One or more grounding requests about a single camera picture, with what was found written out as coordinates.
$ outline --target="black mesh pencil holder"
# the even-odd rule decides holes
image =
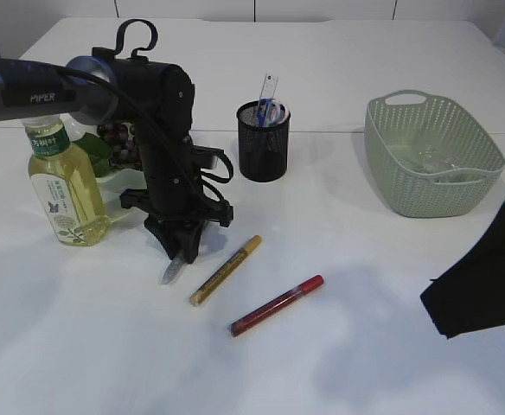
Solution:
[[[258,101],[244,104],[237,111],[239,169],[255,182],[271,182],[287,170],[289,119],[271,127],[259,127],[256,115]]]

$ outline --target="basket handle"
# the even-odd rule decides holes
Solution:
[[[392,98],[392,97],[399,97],[400,95],[418,95],[419,97],[424,97],[424,101],[422,102],[419,102],[419,103],[414,103],[414,104],[400,104],[400,105],[423,105],[425,104],[425,102],[430,99],[432,97],[432,95],[430,95],[429,93],[424,93],[422,91],[418,91],[418,90],[415,90],[415,89],[403,89],[401,91],[396,91],[394,93],[389,93],[388,95],[385,95],[383,97],[381,97],[380,99],[383,100],[383,102],[385,103],[385,105],[389,105],[389,106],[392,106],[392,105],[397,105],[397,104],[388,104],[387,103],[387,100]]]
[[[447,170],[447,171],[442,171],[440,173],[428,175],[427,179],[430,182],[432,182],[433,184],[436,184],[438,186],[442,186],[442,185],[450,186],[451,184],[453,184],[453,185],[470,184],[471,185],[471,184],[481,183],[481,182],[485,181],[489,176],[492,176],[495,173],[496,173],[495,171],[486,171],[486,170],[481,170],[481,169],[471,169],[469,167],[462,167],[461,169]],[[456,176],[456,175],[474,175],[474,176],[480,176],[481,179],[472,180],[469,182],[438,182],[438,179],[442,179],[442,178],[448,177],[448,176]]]

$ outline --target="plastic bottle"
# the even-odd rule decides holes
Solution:
[[[34,151],[29,177],[57,239],[71,246],[98,243],[111,222],[86,152],[70,144],[58,115],[22,124]]]

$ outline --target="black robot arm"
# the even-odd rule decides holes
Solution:
[[[127,26],[144,22],[152,37],[147,48],[131,58],[116,59]],[[229,182],[233,166],[223,150],[193,145],[189,135],[195,87],[177,65],[149,62],[138,50],[156,44],[152,23],[131,19],[118,29],[117,48],[94,48],[67,67],[41,62],[0,60],[0,120],[70,112],[82,124],[130,121],[137,128],[147,189],[126,190],[122,206],[149,214],[145,227],[172,259],[179,252],[195,260],[205,220],[223,227],[233,219],[233,208],[205,178]],[[220,159],[228,170],[221,178],[212,169]],[[218,198],[204,193],[209,188]]]

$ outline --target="white table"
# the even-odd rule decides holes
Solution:
[[[23,58],[65,65],[93,46],[113,48],[122,21],[64,19]],[[236,130],[237,109],[272,72],[292,131],[362,131],[370,99],[414,88],[448,96],[487,131],[505,133],[505,55],[469,22],[151,21],[160,31],[151,59],[181,65],[196,85],[196,130]],[[148,41],[143,24],[130,26],[122,57]]]
[[[194,137],[236,161],[234,132]],[[505,171],[471,213],[412,220],[374,190],[362,134],[291,134],[286,175],[220,186],[235,221],[210,227],[195,264],[160,287],[169,261],[143,214],[97,246],[58,244],[27,156],[23,131],[0,129],[0,414],[505,415],[505,327],[447,341],[419,300],[492,221]],[[192,307],[255,233],[259,249]],[[231,321],[317,273],[322,289],[229,337]]]

